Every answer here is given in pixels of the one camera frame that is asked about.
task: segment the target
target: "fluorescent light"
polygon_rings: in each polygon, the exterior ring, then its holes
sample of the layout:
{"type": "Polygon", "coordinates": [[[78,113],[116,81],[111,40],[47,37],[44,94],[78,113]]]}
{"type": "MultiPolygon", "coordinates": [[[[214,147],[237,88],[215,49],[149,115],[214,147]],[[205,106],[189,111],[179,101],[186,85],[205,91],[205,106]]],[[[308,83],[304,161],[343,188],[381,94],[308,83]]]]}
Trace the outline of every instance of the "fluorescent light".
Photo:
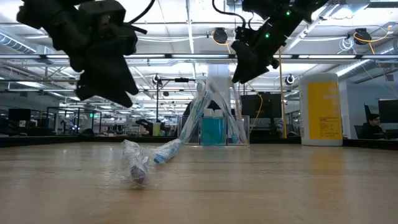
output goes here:
{"type": "Polygon", "coordinates": [[[356,68],[356,67],[358,67],[358,66],[361,66],[361,65],[363,65],[364,63],[366,63],[366,62],[368,62],[368,61],[370,61],[370,59],[363,60],[363,61],[361,61],[361,62],[359,62],[359,63],[356,63],[356,64],[354,64],[354,65],[352,65],[352,66],[350,66],[350,67],[348,67],[348,68],[345,68],[345,69],[343,69],[343,70],[340,70],[340,71],[336,72],[336,74],[340,77],[340,76],[346,74],[347,72],[351,71],[352,69],[354,69],[354,68],[356,68]]]}
{"type": "Polygon", "coordinates": [[[7,91],[40,91],[37,89],[8,89],[7,91]]]}
{"type": "Polygon", "coordinates": [[[229,58],[228,54],[172,54],[172,58],[229,58]]]}
{"type": "MultiPolygon", "coordinates": [[[[281,55],[280,57],[281,57],[281,58],[292,58],[293,55],[281,55]]],[[[279,58],[279,55],[274,55],[274,58],[275,58],[275,59],[278,59],[278,58],[279,58]]]]}
{"type": "Polygon", "coordinates": [[[363,59],[398,59],[398,55],[363,55],[363,59]]]}
{"type": "Polygon", "coordinates": [[[133,54],[124,58],[164,58],[164,54],[133,54]]]}
{"type": "Polygon", "coordinates": [[[50,92],[50,93],[53,94],[54,96],[65,97],[65,96],[63,96],[63,95],[61,95],[59,93],[54,93],[54,92],[50,92]]]}
{"type": "Polygon", "coordinates": [[[371,0],[371,2],[398,2],[398,0],[371,0]]]}
{"type": "Polygon", "coordinates": [[[35,87],[35,88],[40,88],[43,87],[42,85],[34,82],[17,82],[18,84],[25,85],[25,86],[30,86],[30,87],[35,87]]]}
{"type": "Polygon", "coordinates": [[[0,59],[41,59],[39,55],[0,55],[0,59]]]}
{"type": "Polygon", "coordinates": [[[72,91],[75,91],[75,90],[64,90],[64,89],[60,89],[60,90],[43,90],[43,91],[72,92],[72,91]]]}
{"type": "Polygon", "coordinates": [[[73,99],[73,100],[76,100],[76,101],[80,101],[79,97],[77,97],[77,96],[73,96],[73,97],[70,97],[70,98],[73,99]]]}
{"type": "Polygon", "coordinates": [[[49,59],[69,59],[68,55],[47,55],[49,59]]]}
{"type": "Polygon", "coordinates": [[[173,99],[159,99],[159,101],[162,101],[162,102],[165,102],[165,101],[174,101],[174,102],[183,102],[183,101],[191,101],[192,99],[176,99],[176,100],[173,100],[173,99]]]}
{"type": "Polygon", "coordinates": [[[299,55],[298,58],[316,58],[316,59],[330,59],[330,58],[355,58],[356,55],[299,55]]]}

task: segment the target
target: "plastic wrap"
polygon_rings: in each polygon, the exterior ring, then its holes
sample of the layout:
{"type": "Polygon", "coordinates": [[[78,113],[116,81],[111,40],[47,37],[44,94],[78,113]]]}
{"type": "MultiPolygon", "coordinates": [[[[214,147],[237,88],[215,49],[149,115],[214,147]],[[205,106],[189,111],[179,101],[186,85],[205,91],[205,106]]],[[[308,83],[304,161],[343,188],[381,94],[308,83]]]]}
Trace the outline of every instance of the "plastic wrap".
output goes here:
{"type": "Polygon", "coordinates": [[[212,98],[213,94],[206,91],[206,86],[202,82],[198,83],[198,91],[195,99],[192,101],[191,113],[181,131],[180,140],[182,144],[189,142],[193,134],[193,130],[198,125],[199,119],[204,113],[205,108],[210,105],[212,98]]]}
{"type": "Polygon", "coordinates": [[[169,159],[173,158],[182,145],[181,140],[175,139],[170,141],[163,146],[155,149],[155,159],[154,161],[158,164],[165,164],[169,159]]]}
{"type": "Polygon", "coordinates": [[[136,187],[150,185],[149,177],[151,174],[155,174],[154,151],[127,140],[124,140],[121,145],[123,158],[116,171],[116,177],[131,181],[136,187]]]}
{"type": "MultiPolygon", "coordinates": [[[[234,119],[232,112],[225,102],[225,99],[220,93],[220,89],[218,88],[217,84],[213,80],[207,81],[207,86],[210,92],[213,94],[213,100],[217,103],[217,105],[223,110],[223,113],[226,115],[226,119],[228,120],[228,130],[232,133],[232,140],[235,144],[248,144],[248,138],[246,136],[246,132],[243,126],[243,120],[240,110],[237,110],[238,113],[238,120],[234,119]]],[[[235,102],[239,104],[240,97],[234,94],[235,102]]]]}

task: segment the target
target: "bottle label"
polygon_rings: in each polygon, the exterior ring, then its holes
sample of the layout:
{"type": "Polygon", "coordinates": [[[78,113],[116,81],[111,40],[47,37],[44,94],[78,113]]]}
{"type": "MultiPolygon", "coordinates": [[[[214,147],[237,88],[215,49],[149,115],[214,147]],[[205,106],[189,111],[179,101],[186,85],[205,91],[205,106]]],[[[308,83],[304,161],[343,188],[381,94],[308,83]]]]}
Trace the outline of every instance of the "bottle label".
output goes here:
{"type": "Polygon", "coordinates": [[[340,96],[336,82],[308,85],[308,124],[310,139],[343,139],[340,96]]]}

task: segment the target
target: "blue liquid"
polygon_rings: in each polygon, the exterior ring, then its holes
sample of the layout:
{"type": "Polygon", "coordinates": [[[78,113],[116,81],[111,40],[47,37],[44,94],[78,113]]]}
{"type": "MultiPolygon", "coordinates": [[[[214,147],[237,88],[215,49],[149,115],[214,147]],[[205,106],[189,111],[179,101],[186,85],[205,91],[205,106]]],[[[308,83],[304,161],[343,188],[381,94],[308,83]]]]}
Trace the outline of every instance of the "blue liquid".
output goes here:
{"type": "Polygon", "coordinates": [[[203,146],[223,146],[226,144],[224,118],[202,119],[201,144],[203,146]]]}

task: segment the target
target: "desk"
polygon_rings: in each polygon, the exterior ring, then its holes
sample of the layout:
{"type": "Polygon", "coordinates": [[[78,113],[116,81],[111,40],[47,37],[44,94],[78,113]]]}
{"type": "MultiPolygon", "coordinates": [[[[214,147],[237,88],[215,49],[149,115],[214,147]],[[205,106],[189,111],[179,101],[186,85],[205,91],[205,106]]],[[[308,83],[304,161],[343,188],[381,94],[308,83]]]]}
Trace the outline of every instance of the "desk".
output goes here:
{"type": "Polygon", "coordinates": [[[2,223],[398,220],[397,151],[291,144],[185,147],[158,166],[156,188],[134,190],[112,180],[122,157],[119,146],[81,142],[1,149],[2,223]]]}

